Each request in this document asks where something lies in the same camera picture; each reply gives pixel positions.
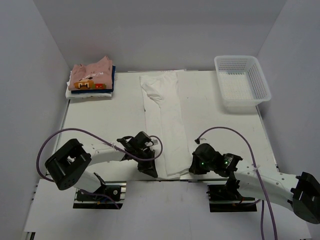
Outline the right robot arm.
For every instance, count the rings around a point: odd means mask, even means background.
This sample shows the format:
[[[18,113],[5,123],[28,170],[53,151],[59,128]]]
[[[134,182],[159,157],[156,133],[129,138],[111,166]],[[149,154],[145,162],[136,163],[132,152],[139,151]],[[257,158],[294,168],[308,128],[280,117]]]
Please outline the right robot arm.
[[[320,183],[310,173],[294,175],[255,167],[238,155],[220,154],[208,143],[200,144],[192,153],[189,172],[214,172],[227,179],[224,185],[209,187],[212,201],[260,199],[282,206],[308,223],[320,222]]]

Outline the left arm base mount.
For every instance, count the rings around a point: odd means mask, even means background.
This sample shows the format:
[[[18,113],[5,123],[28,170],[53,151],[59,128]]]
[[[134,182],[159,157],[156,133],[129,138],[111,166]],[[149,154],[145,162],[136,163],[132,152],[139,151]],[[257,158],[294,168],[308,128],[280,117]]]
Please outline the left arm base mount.
[[[96,191],[97,195],[87,194],[77,189],[74,196],[74,209],[120,210],[123,206],[127,184],[125,182],[106,183]]]

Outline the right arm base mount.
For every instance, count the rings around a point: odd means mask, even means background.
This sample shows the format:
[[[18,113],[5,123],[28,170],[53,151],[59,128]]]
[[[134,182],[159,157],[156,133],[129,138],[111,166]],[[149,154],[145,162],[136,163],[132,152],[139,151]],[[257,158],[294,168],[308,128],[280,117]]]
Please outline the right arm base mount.
[[[207,186],[209,211],[211,213],[256,212],[254,197],[243,197],[239,191],[239,181],[228,179],[225,183],[211,183]]]

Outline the white printed t shirt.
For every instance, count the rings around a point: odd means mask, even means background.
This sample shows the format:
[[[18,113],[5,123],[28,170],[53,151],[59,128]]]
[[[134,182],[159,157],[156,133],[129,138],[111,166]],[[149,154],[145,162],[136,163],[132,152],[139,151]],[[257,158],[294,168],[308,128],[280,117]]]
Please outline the white printed t shirt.
[[[145,124],[148,133],[156,134],[163,143],[164,159],[160,160],[167,178],[179,178],[191,166],[191,154],[182,118],[176,71],[158,76],[139,77]]]

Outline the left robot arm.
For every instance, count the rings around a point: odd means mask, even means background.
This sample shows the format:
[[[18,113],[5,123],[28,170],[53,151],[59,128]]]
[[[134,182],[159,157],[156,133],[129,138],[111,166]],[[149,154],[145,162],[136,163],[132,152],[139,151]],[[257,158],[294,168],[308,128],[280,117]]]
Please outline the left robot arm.
[[[103,140],[101,145],[84,146],[76,138],[68,140],[45,162],[45,168],[53,182],[61,191],[71,187],[89,193],[99,200],[105,196],[105,181],[97,173],[90,173],[87,168],[104,162],[122,162],[134,160],[139,172],[157,178],[155,155],[152,146],[155,141],[145,132],[136,136],[124,136],[116,140],[123,148]]]

